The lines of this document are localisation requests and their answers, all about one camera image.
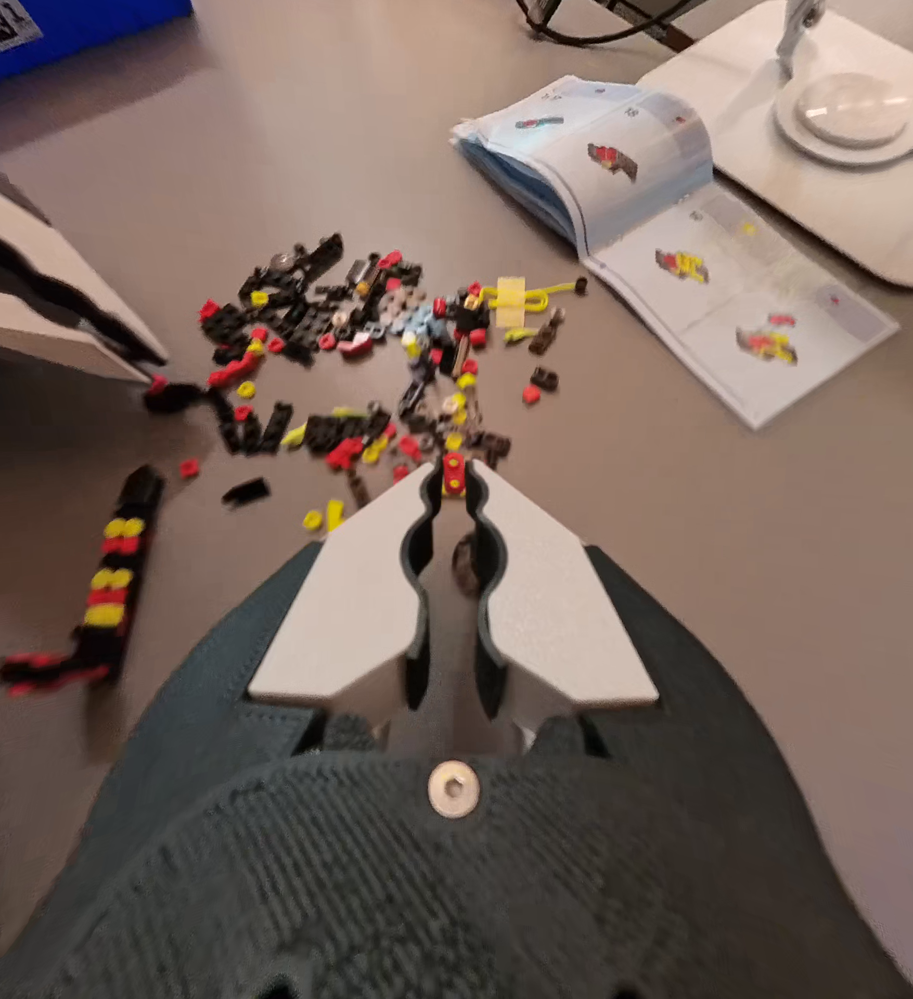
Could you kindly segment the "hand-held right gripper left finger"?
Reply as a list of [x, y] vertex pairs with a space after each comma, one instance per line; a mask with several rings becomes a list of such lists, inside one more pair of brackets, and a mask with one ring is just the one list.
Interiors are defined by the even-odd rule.
[[424, 464], [318, 547], [248, 686], [320, 710], [415, 710], [429, 679], [428, 600], [442, 468]]

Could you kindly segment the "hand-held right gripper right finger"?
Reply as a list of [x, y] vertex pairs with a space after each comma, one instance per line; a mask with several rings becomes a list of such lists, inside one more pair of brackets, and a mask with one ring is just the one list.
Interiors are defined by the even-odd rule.
[[581, 538], [480, 460], [466, 470], [478, 581], [474, 679], [490, 720], [654, 706], [658, 689]]

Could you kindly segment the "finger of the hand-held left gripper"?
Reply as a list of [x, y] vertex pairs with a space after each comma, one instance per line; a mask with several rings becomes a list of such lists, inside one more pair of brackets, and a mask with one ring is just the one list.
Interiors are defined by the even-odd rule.
[[0, 360], [44, 362], [95, 377], [148, 385], [150, 374], [88, 318], [43, 299], [0, 267]]
[[66, 306], [128, 347], [145, 368], [169, 353], [80, 253], [18, 189], [0, 175], [0, 267], [43, 299]]

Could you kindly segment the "long striped lego assembly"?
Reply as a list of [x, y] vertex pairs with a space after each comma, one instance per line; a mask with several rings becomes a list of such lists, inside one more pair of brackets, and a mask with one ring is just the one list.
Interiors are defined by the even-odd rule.
[[83, 617], [67, 652], [30, 652], [0, 659], [9, 696], [51, 693], [79, 683], [118, 681], [130, 644], [150, 548], [163, 503], [164, 479], [143, 465], [125, 479], [102, 529], [100, 561], [88, 584]]

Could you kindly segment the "pile of lego pieces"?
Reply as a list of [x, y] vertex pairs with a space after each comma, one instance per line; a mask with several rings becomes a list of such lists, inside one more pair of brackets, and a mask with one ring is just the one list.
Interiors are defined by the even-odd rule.
[[[431, 298], [422, 286], [423, 268], [400, 251], [356, 260], [340, 283], [319, 280], [337, 266], [340, 234], [313, 250], [298, 244], [255, 268], [237, 301], [207, 300], [199, 326], [213, 346], [213, 369], [204, 383], [152, 378], [143, 395], [154, 416], [171, 416], [194, 406], [213, 412], [216, 428], [234, 456], [275, 455], [305, 449], [321, 457], [349, 484], [358, 506], [368, 493], [358, 466], [400, 455], [391, 469], [399, 482], [436, 452], [458, 451], [494, 468], [508, 456], [510, 438], [483, 425], [477, 399], [477, 354], [496, 332], [501, 343], [527, 343], [542, 356], [563, 324], [562, 308], [550, 309], [559, 294], [587, 293], [580, 277], [557, 285], [526, 288], [522, 328], [495, 327], [493, 285], [473, 281], [449, 296]], [[397, 341], [408, 371], [394, 406], [371, 401], [335, 406], [329, 414], [293, 424], [293, 406], [273, 403], [267, 420], [255, 411], [254, 377], [263, 360], [280, 357], [310, 369], [318, 356], [337, 356], [350, 366], [366, 360], [389, 340]]]

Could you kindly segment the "lego instruction booklet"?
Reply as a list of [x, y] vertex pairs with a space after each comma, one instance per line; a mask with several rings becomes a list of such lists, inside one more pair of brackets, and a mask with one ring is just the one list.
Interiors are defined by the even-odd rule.
[[565, 76], [451, 140], [752, 430], [899, 331], [715, 180], [681, 98]]

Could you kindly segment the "blue plastic bin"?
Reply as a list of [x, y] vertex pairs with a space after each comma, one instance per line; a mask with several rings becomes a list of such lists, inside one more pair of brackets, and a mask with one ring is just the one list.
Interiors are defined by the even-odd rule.
[[0, 82], [192, 12], [189, 1], [0, 1]]

